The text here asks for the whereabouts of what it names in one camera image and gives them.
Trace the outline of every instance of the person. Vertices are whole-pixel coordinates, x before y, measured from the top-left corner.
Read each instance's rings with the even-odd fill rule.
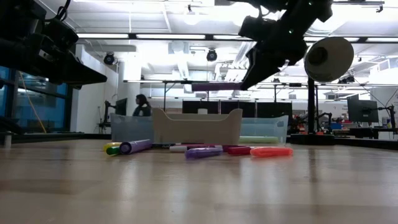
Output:
[[[151,107],[145,95],[137,95],[136,103],[138,107],[134,110],[133,116],[151,116]]]

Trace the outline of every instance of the plastic bin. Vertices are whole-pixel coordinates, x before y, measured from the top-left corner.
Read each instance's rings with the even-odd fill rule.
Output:
[[[152,117],[132,117],[111,114],[112,142],[154,140]]]
[[[241,136],[277,137],[286,143],[288,116],[279,118],[242,118]]]

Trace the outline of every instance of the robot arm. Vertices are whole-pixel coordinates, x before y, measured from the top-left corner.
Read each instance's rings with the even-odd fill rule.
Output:
[[[247,53],[249,69],[241,85],[242,90],[279,72],[286,61],[294,65],[307,51],[303,35],[315,22],[327,21],[332,15],[331,0],[242,0],[270,12],[285,10],[278,21],[264,20],[261,10],[258,18],[247,16],[239,35],[257,41]]]

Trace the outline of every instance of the ceiling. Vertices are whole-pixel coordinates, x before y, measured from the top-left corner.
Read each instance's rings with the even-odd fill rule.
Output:
[[[48,9],[48,17],[53,17],[65,0],[36,0]],[[66,23],[76,32],[95,33],[181,33],[181,34],[237,34],[245,16],[256,15],[247,3],[234,3],[225,0],[196,1],[151,1],[151,0],[72,0],[68,8]],[[317,21],[307,35],[352,36],[388,36],[398,37],[398,1],[384,0],[384,10],[377,13],[379,6],[342,6],[333,5],[333,17],[326,23]],[[269,14],[268,18],[277,19],[278,14]],[[181,57],[170,53],[168,40],[90,40],[82,41],[90,50],[92,46],[135,45],[140,56],[143,75],[170,75],[179,69]],[[184,58],[189,70],[207,70],[215,72],[219,63],[233,62],[239,59],[243,44],[228,41],[186,41],[188,47],[205,47],[205,51],[189,51]],[[353,44],[356,58],[352,69],[357,77],[369,76],[369,68],[385,60],[385,57],[398,55],[398,44]],[[105,54],[95,48],[97,55]],[[207,62],[208,49],[218,53],[216,62]],[[123,57],[125,53],[116,54]],[[297,76],[306,77],[302,63],[284,70],[284,76],[296,80]]]

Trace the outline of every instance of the table surface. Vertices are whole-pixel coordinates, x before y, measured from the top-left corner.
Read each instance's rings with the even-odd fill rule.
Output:
[[[398,152],[292,146],[288,158],[107,156],[102,140],[0,149],[0,223],[397,223]]]

